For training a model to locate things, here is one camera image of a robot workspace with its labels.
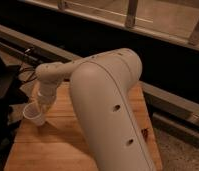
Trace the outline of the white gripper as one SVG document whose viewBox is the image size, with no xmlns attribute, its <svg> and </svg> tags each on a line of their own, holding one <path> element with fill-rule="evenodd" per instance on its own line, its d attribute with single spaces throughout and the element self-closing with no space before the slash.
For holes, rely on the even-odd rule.
<svg viewBox="0 0 199 171">
<path fill-rule="evenodd" d="M 31 101 L 39 105 L 39 110 L 42 114 L 46 114 L 55 102 L 56 96 L 56 84 L 36 82 L 31 93 Z"/>
</svg>

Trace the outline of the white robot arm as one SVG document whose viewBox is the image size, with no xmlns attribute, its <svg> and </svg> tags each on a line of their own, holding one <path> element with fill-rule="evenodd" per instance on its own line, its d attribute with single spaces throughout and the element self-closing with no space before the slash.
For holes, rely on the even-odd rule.
<svg viewBox="0 0 199 171">
<path fill-rule="evenodd" d="M 69 81 L 72 106 L 99 171 L 156 171 L 128 99 L 142 73 L 134 51 L 121 48 L 68 63 L 44 63 L 35 73 L 42 110 Z"/>
</svg>

